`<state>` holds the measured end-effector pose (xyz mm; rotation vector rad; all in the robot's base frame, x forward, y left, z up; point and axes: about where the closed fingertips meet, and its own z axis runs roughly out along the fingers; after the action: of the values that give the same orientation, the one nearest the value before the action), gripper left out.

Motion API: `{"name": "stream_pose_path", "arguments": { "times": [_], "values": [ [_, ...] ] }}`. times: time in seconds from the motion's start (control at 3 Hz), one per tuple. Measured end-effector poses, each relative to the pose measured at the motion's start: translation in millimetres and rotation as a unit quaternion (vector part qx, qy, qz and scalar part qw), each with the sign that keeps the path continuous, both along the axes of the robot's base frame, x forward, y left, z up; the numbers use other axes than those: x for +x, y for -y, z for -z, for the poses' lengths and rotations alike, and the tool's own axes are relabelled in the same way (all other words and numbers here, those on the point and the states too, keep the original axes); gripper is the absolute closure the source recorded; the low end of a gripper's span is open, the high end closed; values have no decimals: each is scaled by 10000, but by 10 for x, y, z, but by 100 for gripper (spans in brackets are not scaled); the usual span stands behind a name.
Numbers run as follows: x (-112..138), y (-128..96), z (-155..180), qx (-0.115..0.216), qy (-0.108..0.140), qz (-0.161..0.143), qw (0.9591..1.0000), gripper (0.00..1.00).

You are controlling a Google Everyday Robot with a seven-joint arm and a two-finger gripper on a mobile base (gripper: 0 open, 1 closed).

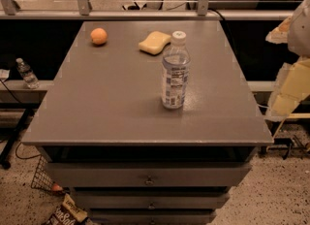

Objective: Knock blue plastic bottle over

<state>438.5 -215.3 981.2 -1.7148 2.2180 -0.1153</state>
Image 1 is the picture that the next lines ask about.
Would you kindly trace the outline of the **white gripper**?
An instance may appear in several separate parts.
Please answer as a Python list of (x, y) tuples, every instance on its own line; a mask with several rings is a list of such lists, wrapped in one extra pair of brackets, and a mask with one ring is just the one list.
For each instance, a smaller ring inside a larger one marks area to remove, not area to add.
[(272, 44), (288, 43), (289, 51), (304, 56), (294, 64), (282, 65), (268, 99), (265, 118), (282, 121), (310, 95), (310, 0), (303, 0), (293, 16), (285, 18), (265, 40)]

